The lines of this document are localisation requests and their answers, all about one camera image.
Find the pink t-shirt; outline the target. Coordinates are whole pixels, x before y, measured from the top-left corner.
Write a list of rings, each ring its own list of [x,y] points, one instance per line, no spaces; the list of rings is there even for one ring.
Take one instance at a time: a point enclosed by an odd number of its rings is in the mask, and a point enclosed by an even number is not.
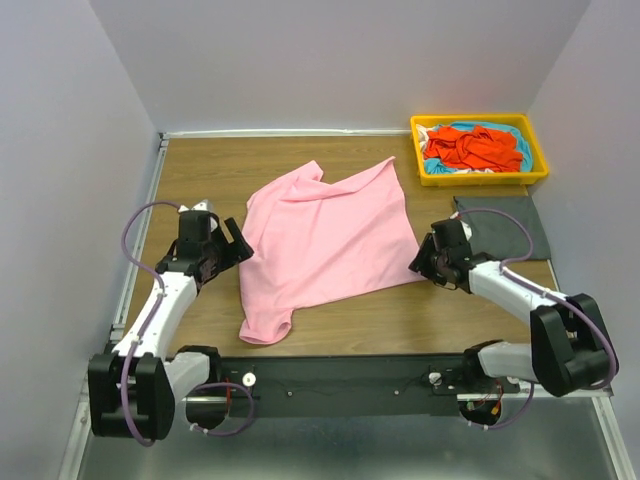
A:
[[[394,160],[333,184],[315,161],[273,180],[247,202],[239,266],[241,340],[271,345],[295,311],[420,280],[419,244]]]

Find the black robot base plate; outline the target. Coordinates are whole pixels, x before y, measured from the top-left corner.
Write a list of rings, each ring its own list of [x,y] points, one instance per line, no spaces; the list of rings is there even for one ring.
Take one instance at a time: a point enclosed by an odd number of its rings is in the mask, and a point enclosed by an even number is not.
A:
[[[188,422],[219,432],[246,418],[457,416],[467,401],[488,410],[519,390],[506,378],[473,376],[453,353],[226,357],[217,379],[181,408]]]

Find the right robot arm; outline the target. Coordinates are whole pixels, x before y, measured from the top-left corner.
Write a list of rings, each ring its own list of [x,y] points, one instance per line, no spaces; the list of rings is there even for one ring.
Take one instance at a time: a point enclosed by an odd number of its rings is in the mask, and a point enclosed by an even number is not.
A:
[[[466,350],[460,379],[480,392],[496,378],[539,384],[555,397],[608,386],[619,371],[597,302],[566,295],[513,272],[505,261],[473,253],[463,223],[432,224],[409,266],[440,287],[461,289],[498,305],[528,325],[530,341],[489,341]]]

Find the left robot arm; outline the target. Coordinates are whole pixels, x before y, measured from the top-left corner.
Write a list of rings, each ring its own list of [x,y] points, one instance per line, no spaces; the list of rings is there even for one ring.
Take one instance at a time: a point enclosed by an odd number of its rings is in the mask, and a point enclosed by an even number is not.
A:
[[[89,362],[91,430],[98,437],[132,438],[149,447],[167,437],[188,394],[247,390],[225,380],[214,347],[187,346],[167,356],[201,289],[253,254],[235,220],[220,220],[209,201],[176,210],[178,234],[165,256],[155,267],[132,262],[153,277],[133,326],[110,352]]]

